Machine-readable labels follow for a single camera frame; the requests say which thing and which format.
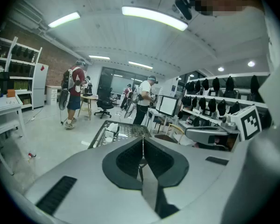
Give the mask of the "red chair with wooden back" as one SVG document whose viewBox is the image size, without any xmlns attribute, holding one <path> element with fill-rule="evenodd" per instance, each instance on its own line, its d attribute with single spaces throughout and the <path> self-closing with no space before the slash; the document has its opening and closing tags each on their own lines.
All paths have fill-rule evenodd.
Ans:
<svg viewBox="0 0 280 224">
<path fill-rule="evenodd" d="M 181 133 L 181 135 L 179 137 L 179 140 L 176 140 L 173 137 L 173 134 L 175 133 L 175 130 L 177 130 Z M 155 135 L 154 137 L 158 138 L 160 140 L 165 140 L 165 141 L 172 142 L 172 143 L 175 143 L 175 144 L 180 144 L 181 139 L 184 136 L 184 134 L 185 134 L 185 132 L 179 126 L 174 125 L 174 124 L 169 124 L 168 129 L 167 129 L 165 134 L 158 134 L 158 135 Z"/>
</svg>

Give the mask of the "person's white shirt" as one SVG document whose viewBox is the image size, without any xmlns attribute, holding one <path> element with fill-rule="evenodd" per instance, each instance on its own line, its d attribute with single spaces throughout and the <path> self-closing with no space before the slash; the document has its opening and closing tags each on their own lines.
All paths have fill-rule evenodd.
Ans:
<svg viewBox="0 0 280 224">
<path fill-rule="evenodd" d="M 280 20 L 266 2 L 263 8 L 271 74 L 259 93 L 273 124 L 250 140 L 220 224 L 280 222 Z"/>
</svg>

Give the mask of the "white black-framed tray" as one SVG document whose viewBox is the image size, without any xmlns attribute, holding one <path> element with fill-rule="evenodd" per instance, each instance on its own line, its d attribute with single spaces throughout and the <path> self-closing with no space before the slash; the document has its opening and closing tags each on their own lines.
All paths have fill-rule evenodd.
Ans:
<svg viewBox="0 0 280 224">
<path fill-rule="evenodd" d="M 177 104 L 178 98 L 160 95 L 158 97 L 156 110 L 161 114 L 174 117 Z"/>
</svg>

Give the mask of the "white side table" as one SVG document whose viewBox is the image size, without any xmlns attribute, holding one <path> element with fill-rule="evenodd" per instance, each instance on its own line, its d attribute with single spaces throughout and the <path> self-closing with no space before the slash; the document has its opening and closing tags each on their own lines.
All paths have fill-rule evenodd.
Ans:
<svg viewBox="0 0 280 224">
<path fill-rule="evenodd" d="M 144 118 L 144 124 L 148 131 L 151 132 L 153 129 L 158 127 L 158 132 L 161 130 L 165 132 L 169 124 L 176 125 L 178 122 L 178 117 L 170 117 L 166 114 L 158 112 L 156 109 L 149 108 L 146 117 Z"/>
</svg>

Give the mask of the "black office chair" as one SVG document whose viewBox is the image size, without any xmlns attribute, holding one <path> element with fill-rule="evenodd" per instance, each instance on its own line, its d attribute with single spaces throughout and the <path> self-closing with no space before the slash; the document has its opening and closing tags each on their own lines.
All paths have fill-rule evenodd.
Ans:
<svg viewBox="0 0 280 224">
<path fill-rule="evenodd" d="M 95 112 L 94 116 L 100 114 L 100 119 L 102 119 L 105 115 L 110 118 L 112 115 L 109 110 L 114 108 L 114 105 L 111 102 L 110 94 L 111 94 L 111 76 L 102 75 L 99 81 L 98 86 L 98 100 L 97 100 L 97 108 L 100 108 L 100 111 Z"/>
</svg>

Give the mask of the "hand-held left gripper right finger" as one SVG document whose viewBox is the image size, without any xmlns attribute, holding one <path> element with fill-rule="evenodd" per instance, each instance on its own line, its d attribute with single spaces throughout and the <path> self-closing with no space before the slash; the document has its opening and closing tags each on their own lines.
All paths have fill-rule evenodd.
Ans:
<svg viewBox="0 0 280 224">
<path fill-rule="evenodd" d="M 144 157 L 157 179 L 154 211 L 169 217 L 205 191 L 205 151 L 144 139 Z"/>
</svg>

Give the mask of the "white table with black lines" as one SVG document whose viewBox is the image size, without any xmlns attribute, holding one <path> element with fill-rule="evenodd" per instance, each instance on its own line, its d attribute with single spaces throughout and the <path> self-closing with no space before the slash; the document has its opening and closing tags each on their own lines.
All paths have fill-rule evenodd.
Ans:
<svg viewBox="0 0 280 224">
<path fill-rule="evenodd" d="M 21 111 L 22 106 L 23 104 L 18 95 L 10 98 L 4 95 L 0 98 L 0 135 L 14 128 L 18 128 L 21 131 L 21 137 L 24 141 L 27 141 L 27 134 Z M 8 173 L 13 175 L 12 169 L 4 160 L 1 152 L 0 161 L 7 169 Z"/>
</svg>

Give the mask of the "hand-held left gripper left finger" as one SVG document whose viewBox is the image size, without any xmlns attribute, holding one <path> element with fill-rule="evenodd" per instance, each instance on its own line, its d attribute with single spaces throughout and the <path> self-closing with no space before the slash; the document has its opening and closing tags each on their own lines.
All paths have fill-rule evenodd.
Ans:
<svg viewBox="0 0 280 224">
<path fill-rule="evenodd" d="M 63 162 L 63 175 L 81 190 L 142 190 L 137 180 L 143 138 L 116 141 L 79 152 Z"/>
</svg>

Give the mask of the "white drawer cabinet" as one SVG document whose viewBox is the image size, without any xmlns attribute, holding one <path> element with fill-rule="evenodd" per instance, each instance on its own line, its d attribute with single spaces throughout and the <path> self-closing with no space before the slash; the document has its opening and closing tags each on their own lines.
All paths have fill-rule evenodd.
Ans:
<svg viewBox="0 0 280 224">
<path fill-rule="evenodd" d="M 61 86 L 46 86 L 46 104 L 47 105 L 56 105 L 57 104 L 57 95 L 58 91 L 61 90 Z"/>
</svg>

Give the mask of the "round wooden stool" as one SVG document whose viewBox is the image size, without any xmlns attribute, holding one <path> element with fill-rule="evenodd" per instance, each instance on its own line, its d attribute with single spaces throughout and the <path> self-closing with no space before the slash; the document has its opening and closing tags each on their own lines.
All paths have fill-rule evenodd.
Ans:
<svg viewBox="0 0 280 224">
<path fill-rule="evenodd" d="M 81 105 L 80 109 L 78 111 L 78 116 L 80 115 L 81 111 L 86 111 L 88 113 L 88 118 L 91 120 L 91 102 L 92 101 L 97 101 L 98 97 L 97 96 L 86 96 L 85 94 L 82 94 L 81 96 Z"/>
</svg>

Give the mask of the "white fridge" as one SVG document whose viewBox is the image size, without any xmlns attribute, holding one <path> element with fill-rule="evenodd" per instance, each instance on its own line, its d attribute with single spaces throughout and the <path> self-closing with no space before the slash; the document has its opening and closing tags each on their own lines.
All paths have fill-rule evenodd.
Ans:
<svg viewBox="0 0 280 224">
<path fill-rule="evenodd" d="M 44 93 L 46 87 L 46 78 L 48 66 L 37 63 L 35 66 L 33 85 L 33 108 L 44 106 Z"/>
</svg>

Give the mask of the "black bag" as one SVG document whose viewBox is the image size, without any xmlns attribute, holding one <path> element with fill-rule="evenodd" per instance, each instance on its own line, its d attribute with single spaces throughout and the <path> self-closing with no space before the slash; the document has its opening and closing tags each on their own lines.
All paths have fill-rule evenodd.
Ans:
<svg viewBox="0 0 280 224">
<path fill-rule="evenodd" d="M 7 95 L 7 90 L 13 89 L 9 72 L 0 72 L 0 89 L 3 95 Z"/>
</svg>

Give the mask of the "metal mesh basket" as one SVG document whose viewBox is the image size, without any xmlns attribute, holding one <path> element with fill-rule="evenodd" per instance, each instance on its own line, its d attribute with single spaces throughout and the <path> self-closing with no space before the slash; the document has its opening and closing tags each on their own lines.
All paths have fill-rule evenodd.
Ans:
<svg viewBox="0 0 280 224">
<path fill-rule="evenodd" d="M 88 145 L 88 149 L 103 146 L 108 143 L 108 141 L 106 141 L 106 139 L 108 138 L 108 136 L 106 135 L 106 131 L 111 123 L 112 121 L 106 120 L 102 124 L 102 126 L 94 136 L 94 139 Z M 149 133 L 146 126 L 133 125 L 133 124 L 122 123 L 122 122 L 114 122 L 114 123 L 118 124 L 119 131 L 117 134 L 113 135 L 112 142 L 122 141 L 130 138 L 152 137 L 152 135 Z"/>
</svg>

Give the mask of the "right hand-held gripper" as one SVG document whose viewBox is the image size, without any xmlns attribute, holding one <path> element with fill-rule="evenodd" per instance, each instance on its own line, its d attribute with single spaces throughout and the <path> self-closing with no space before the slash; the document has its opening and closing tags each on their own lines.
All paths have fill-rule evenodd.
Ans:
<svg viewBox="0 0 280 224">
<path fill-rule="evenodd" d="M 258 110 L 248 106 L 222 118 L 218 126 L 197 126 L 185 130 L 185 136 L 195 139 L 195 147 L 233 151 L 242 141 L 250 140 L 262 131 Z"/>
</svg>

